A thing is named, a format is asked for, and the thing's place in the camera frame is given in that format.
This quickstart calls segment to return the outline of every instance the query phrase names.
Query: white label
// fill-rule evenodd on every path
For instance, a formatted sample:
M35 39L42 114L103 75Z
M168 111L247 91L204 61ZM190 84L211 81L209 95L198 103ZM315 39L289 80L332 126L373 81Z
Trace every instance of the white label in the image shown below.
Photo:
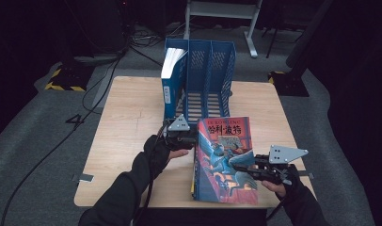
M164 86L164 98L165 98L165 104L170 104L170 87Z

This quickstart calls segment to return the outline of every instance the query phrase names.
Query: person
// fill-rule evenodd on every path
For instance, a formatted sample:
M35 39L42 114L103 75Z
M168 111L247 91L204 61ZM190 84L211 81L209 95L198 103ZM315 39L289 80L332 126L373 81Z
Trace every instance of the person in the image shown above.
M83 213L78 225L131 225L150 178L156 179L171 159L187 154L185 149L170 150L162 137L150 136L144 144L144 152L135 157L132 169L116 178L95 205ZM290 166L290 173L291 186L268 181L262 181L262 185L276 193L293 225L329 225L319 203L300 181L294 165Z

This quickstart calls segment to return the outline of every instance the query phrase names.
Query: red book cover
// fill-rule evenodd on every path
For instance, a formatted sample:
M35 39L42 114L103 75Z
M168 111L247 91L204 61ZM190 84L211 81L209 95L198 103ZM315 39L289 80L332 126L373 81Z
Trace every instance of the red book cover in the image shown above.
M198 130L194 199L257 204L257 182L231 166L254 165L249 117L200 119Z

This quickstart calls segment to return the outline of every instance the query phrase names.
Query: wire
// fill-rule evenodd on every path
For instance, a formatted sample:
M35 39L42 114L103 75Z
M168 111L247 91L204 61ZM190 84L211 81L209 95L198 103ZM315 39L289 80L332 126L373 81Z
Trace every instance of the wire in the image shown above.
M147 43L140 43L141 40L147 40ZM146 30L137 30L132 38L131 45L136 47L152 47L163 39L157 35L150 35Z
M123 54L118 54L115 57L105 58L105 59L92 59L92 60L83 60L80 58L75 57L74 60L81 63L83 66L101 66L108 63L114 63L119 58L122 57Z
M169 121L164 121L164 124L159 129L159 131L157 133L157 138L156 138L155 143L153 145L153 150L155 150L156 144L158 143L158 139L159 139L159 137L162 136L163 131L164 131L165 127L168 124L169 124ZM141 219L141 216L144 214L144 211L148 208L148 205L150 203L151 194L152 194L152 188L153 188L153 177L154 177L154 174L155 174L155 171L154 171L155 165L154 165L154 162L152 161L154 159L154 154L155 154L155 152L152 152L151 156L150 156L150 159L149 159L149 163L150 163L150 184L148 186L147 198L146 198L146 200L144 202L143 207L140 208L138 210L138 212L135 214L134 226L137 225L138 221Z
M80 123L77 123L75 124L74 128L61 140L59 141L59 143L57 145L55 145L55 147L48 153L46 154L26 175L25 177L22 179L22 181L15 187L14 191L12 192L11 196L9 197L8 201L7 201L7 204L6 204L6 207L4 209L4 212L3 212L3 216L1 217L1 223L0 223L0 226L4 226L5 224L5 221L6 221L6 217L7 217L7 213L8 213L8 209L9 209L9 206L13 200L13 198L15 197L15 194L18 192L19 188L24 184L24 182L26 181L26 179L36 170L36 168L44 162L44 160L50 156L62 143L64 143L72 134L73 132L81 125L83 124L83 122L85 121L86 118L88 118L88 116L93 112L93 110L97 107L97 105L103 100L103 97L104 95L107 93L108 91L108 88L112 82L112 79L113 79L113 75L114 75L114 71L116 69L116 67L118 66L119 62L120 62L121 58L118 59L118 61L116 62L115 66L114 66L114 69L112 70L112 73L111 73L111 77L109 79L109 82L108 82L108 85L103 93L103 96L100 98L100 100L97 102L97 104L95 106L93 106L93 108L86 114L86 116L80 120L79 122Z
M162 64L162 63L160 63L160 62L158 62L158 61L152 59L152 58L149 57L149 56L146 56L145 54L143 54L143 53L141 53L141 52L139 52L139 51L136 50L133 46L131 46L130 48L131 48L133 51L135 51L136 53L138 53L138 54L140 54L140 55L142 55L142 56L144 56L144 57L150 59L152 62L156 63L157 65L159 65L159 66L161 66L161 67L163 67L163 64Z
M193 16L193 17L191 17L190 20L189 20L189 23L191 23L191 21L194 20L196 17L197 17L197 16ZM174 29L172 32L170 32L169 34L167 34L167 37L177 37L177 36L179 36L179 35L183 35L183 34L185 33L185 31L184 31L183 33L176 34L176 35L174 35L174 33L175 33L177 30L179 30L179 29L180 29L182 26L184 26L184 25L185 25L185 23L180 24L176 29Z
M103 75L103 77L102 77L100 80L98 80L98 81L94 84L94 86L92 86L92 87L85 93L85 95L83 96L83 99L82 99L82 106L83 106L83 108L84 108L85 110L87 110L87 111L91 111L92 113L95 113L95 114L97 114L97 115L101 115L101 114L102 114L101 112L95 112L93 109L89 109L89 108L87 108L87 107L85 106L85 99L86 99L86 96L88 95L88 93L89 93L92 89L94 89L94 88L95 88L101 81L103 81L103 79L105 79L106 75L108 74L108 70L109 70L109 68L110 68L113 64L114 64L114 62L112 62L112 63L108 66L108 68L106 69L105 74Z
M280 202L279 204L276 206L276 208L270 213L270 215L266 218L266 221L270 220L278 211L279 209L282 207L282 205L284 204L284 201L285 201L285 198L284 197Z

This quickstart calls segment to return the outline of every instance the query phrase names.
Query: book cover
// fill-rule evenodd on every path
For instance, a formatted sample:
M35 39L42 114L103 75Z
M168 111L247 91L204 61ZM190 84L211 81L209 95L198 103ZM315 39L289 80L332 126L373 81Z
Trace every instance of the book cover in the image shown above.
M167 48L161 72L165 102L165 119L175 118L182 106L186 77L187 52L184 49Z
M254 165L249 117L200 119L195 152L196 201L258 203L257 182L232 164Z

